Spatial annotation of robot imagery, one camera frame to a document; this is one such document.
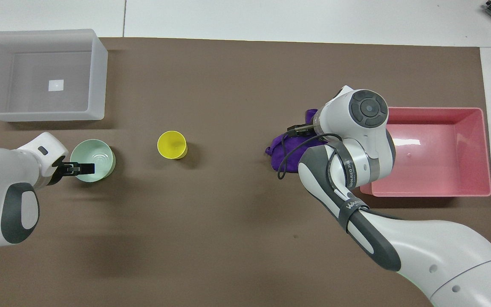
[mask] yellow cup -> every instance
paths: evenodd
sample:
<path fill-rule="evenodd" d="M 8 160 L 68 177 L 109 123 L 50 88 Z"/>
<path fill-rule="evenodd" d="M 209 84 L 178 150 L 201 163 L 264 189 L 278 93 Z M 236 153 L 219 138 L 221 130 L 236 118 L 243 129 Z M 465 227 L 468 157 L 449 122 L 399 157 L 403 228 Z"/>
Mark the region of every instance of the yellow cup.
<path fill-rule="evenodd" d="M 187 141 L 177 131 L 166 131 L 156 142 L 156 148 L 166 159 L 181 159 L 187 155 Z"/>

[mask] white storage bin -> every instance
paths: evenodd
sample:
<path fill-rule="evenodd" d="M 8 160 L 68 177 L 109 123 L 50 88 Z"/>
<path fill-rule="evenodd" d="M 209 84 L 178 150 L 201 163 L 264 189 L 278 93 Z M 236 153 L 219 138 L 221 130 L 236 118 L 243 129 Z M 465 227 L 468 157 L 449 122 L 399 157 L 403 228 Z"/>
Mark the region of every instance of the white storage bin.
<path fill-rule="evenodd" d="M 107 49 L 92 29 L 0 32 L 0 120 L 100 120 Z"/>

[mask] plastic cup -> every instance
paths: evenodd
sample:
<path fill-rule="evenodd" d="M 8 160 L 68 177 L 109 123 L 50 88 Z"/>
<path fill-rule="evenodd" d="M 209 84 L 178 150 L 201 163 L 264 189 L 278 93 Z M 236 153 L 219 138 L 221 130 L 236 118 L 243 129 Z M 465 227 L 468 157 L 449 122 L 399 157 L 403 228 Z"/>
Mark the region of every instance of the plastic cup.
<path fill-rule="evenodd" d="M 69 158 L 77 163 L 94 163 L 94 173 L 78 175 L 84 182 L 95 182 L 109 176 L 115 169 L 115 154 L 105 142 L 90 139 L 78 144 Z"/>
<path fill-rule="evenodd" d="M 181 159 L 187 155 L 187 141 L 183 134 L 177 131 L 166 131 L 156 142 L 156 148 L 166 159 Z"/>

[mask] black button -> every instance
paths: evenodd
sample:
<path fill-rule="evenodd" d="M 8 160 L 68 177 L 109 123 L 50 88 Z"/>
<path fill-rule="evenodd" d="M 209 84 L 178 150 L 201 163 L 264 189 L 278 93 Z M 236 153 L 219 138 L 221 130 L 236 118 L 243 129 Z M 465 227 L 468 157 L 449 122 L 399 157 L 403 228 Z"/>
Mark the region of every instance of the black button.
<path fill-rule="evenodd" d="M 378 115 L 377 117 L 374 117 L 373 119 L 368 119 L 365 121 L 365 125 L 367 126 L 380 126 L 382 122 L 384 122 L 384 119 L 386 119 L 385 116 Z"/>
<path fill-rule="evenodd" d="M 43 147 L 43 146 L 39 146 L 39 147 L 37 147 L 37 150 L 39 150 L 39 151 L 40 151 L 40 152 L 43 154 L 43 156 L 46 156 L 46 155 L 48 155 L 48 154 L 49 154 L 49 152 L 48 152 L 48 151 L 46 150 L 46 148 L 45 148 L 45 147 Z"/>
<path fill-rule="evenodd" d="M 361 113 L 361 109 L 359 108 L 359 105 L 357 103 L 352 103 L 351 113 L 358 122 L 363 120 L 363 114 Z"/>
<path fill-rule="evenodd" d="M 378 103 L 374 99 L 365 99 L 361 103 L 361 113 L 366 117 L 374 117 L 378 115 L 379 111 L 380 106 L 378 106 Z"/>
<path fill-rule="evenodd" d="M 380 112 L 387 114 L 387 103 L 384 101 L 384 99 L 380 96 L 376 96 L 376 102 L 378 102 L 378 105 L 380 105 Z"/>
<path fill-rule="evenodd" d="M 363 99 L 370 98 L 372 96 L 374 96 L 374 92 L 363 90 L 363 91 L 355 92 L 352 97 L 356 101 L 362 101 Z"/>

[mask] purple towel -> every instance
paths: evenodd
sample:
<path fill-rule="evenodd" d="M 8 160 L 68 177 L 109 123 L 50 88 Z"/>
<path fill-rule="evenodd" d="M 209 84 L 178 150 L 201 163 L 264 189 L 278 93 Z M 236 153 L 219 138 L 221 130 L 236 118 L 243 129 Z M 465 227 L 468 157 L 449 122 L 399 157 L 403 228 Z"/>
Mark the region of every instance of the purple towel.
<path fill-rule="evenodd" d="M 314 117 L 314 114 L 317 112 L 317 109 L 310 109 L 306 111 L 306 118 L 305 122 L 306 124 L 312 122 L 312 117 Z M 281 134 L 280 136 L 277 136 L 273 141 L 272 144 L 265 149 L 265 153 L 267 153 L 269 156 L 271 156 L 271 165 L 274 171 L 278 170 L 278 167 L 281 163 L 281 161 L 284 159 L 284 154 L 283 154 L 283 148 L 281 147 L 281 138 L 283 138 L 284 134 Z M 315 134 L 311 134 L 310 136 L 295 136 L 293 138 L 290 138 L 289 136 L 285 137 L 284 144 L 285 144 L 285 152 L 288 154 L 290 151 L 295 149 L 298 145 L 300 145 L 302 142 L 308 140 L 312 136 L 315 136 Z M 287 169 L 286 171 L 288 173 L 298 173 L 298 161 L 300 160 L 300 157 L 302 157 L 302 154 L 308 149 L 309 147 L 312 146 L 318 146 L 318 145 L 323 145 L 325 142 L 321 142 L 319 140 L 312 140 L 306 145 L 302 146 L 301 148 L 297 149 L 292 155 L 289 156 L 287 159 Z"/>

